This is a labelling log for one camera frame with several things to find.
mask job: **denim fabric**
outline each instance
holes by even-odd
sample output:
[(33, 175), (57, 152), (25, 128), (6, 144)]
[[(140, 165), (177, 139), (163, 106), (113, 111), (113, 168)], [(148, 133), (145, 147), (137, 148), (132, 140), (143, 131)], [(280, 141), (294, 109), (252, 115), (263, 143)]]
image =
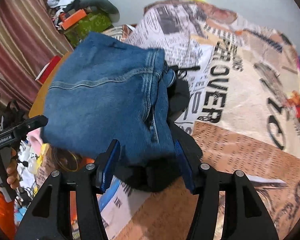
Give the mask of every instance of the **denim fabric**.
[(95, 158), (118, 139), (125, 165), (173, 156), (166, 120), (175, 73), (164, 62), (163, 49), (140, 49), (91, 32), (49, 87), (43, 141)]

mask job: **newspaper print blanket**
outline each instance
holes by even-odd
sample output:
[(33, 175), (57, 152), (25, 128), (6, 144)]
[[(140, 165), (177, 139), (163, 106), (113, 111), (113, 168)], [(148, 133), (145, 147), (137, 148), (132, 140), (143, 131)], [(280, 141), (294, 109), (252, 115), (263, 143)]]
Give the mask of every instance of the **newspaper print blanket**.
[[(248, 175), (283, 239), (300, 218), (300, 70), (289, 39), (236, 12), (189, 0), (147, 6), (136, 28), (123, 26), (118, 38), (163, 48), (169, 65), (200, 66), (178, 73), (191, 99), (176, 124), (201, 147), (202, 162)], [(138, 197), (138, 208), (129, 198), (119, 193), (102, 212), (109, 239), (186, 239), (197, 196), (181, 178)], [(221, 238), (224, 203), (221, 192), (214, 239)]]

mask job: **orange box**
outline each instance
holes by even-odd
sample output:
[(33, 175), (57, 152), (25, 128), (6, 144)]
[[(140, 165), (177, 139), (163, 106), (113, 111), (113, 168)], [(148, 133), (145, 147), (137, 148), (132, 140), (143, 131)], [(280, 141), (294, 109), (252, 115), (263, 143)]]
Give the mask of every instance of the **orange box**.
[(83, 9), (80, 9), (61, 23), (61, 26), (66, 30), (85, 16), (87, 16), (86, 12)]

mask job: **red book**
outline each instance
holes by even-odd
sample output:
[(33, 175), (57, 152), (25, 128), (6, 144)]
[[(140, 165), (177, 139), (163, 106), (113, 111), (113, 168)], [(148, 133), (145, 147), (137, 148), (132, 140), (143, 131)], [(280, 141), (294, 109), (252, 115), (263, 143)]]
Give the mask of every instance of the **red book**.
[(41, 72), (39, 73), (39, 75), (37, 76), (37, 78), (35, 80), (37, 80), (39, 83), (43, 84), (60, 60), (61, 60), (61, 57), (54, 56), (50, 60), (50, 62), (44, 66), (44, 68), (41, 70)]

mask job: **pink curtain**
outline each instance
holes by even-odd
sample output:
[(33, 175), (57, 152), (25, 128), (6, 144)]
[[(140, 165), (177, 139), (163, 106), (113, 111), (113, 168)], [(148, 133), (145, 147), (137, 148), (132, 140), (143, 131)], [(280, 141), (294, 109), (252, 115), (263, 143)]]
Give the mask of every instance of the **pink curtain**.
[(29, 110), (40, 85), (35, 78), (55, 56), (72, 51), (47, 13), (47, 0), (0, 0), (0, 94)]

